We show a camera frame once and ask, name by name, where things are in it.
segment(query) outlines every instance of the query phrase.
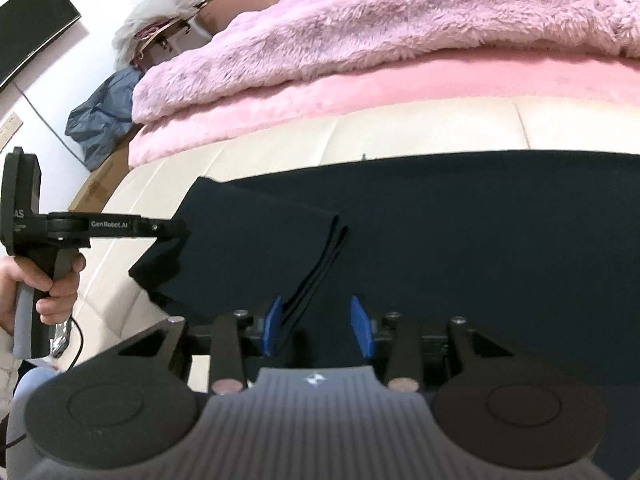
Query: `person's sleeve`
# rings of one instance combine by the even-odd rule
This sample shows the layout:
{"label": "person's sleeve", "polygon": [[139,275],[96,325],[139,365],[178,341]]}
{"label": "person's sleeve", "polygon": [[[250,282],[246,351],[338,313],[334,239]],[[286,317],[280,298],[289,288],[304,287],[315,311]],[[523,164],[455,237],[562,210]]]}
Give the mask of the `person's sleeve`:
{"label": "person's sleeve", "polygon": [[0,330],[0,420],[8,415],[11,408],[21,363],[14,357],[14,338]]}

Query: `cream leather surface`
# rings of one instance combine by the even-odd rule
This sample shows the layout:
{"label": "cream leather surface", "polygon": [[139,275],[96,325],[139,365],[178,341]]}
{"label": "cream leather surface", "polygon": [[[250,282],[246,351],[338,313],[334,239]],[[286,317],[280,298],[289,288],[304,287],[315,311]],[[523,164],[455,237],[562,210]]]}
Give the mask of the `cream leather surface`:
{"label": "cream leather surface", "polygon": [[[557,98],[460,98],[372,108],[297,121],[133,170],[105,212],[170,217],[196,177],[219,181],[321,164],[482,150],[595,150],[640,153],[640,108]],[[96,240],[85,251],[75,316],[86,360],[164,317],[129,267],[151,240]],[[79,345],[72,333],[60,359]]]}

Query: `round black disc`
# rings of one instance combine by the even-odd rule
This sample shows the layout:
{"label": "round black disc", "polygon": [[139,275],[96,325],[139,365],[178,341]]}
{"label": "round black disc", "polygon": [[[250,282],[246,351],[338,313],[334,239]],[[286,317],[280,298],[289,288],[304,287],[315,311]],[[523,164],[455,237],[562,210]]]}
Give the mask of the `round black disc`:
{"label": "round black disc", "polygon": [[433,397],[433,416],[469,453],[519,470],[589,456],[604,435],[600,397],[574,377],[521,358],[479,360]]}
{"label": "round black disc", "polygon": [[144,462],[173,447],[196,423],[196,396],[147,361],[109,359],[43,384],[24,413],[33,445],[56,462],[96,469]]}

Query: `black monitor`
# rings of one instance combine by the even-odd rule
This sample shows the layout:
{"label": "black monitor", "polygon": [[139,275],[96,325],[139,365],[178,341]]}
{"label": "black monitor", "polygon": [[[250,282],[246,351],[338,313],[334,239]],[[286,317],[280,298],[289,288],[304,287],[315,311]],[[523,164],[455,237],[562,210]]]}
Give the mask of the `black monitor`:
{"label": "black monitor", "polygon": [[9,0],[0,7],[0,91],[80,18],[69,0]]}

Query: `fur blanket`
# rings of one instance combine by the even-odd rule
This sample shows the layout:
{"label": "fur blanket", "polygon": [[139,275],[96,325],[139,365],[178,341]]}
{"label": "fur blanket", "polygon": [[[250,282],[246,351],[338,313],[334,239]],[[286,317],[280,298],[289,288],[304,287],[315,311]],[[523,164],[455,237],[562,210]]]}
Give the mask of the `fur blanket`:
{"label": "fur blanket", "polygon": [[640,56],[640,0],[281,0],[149,70],[133,118],[151,123],[252,87],[484,44]]}

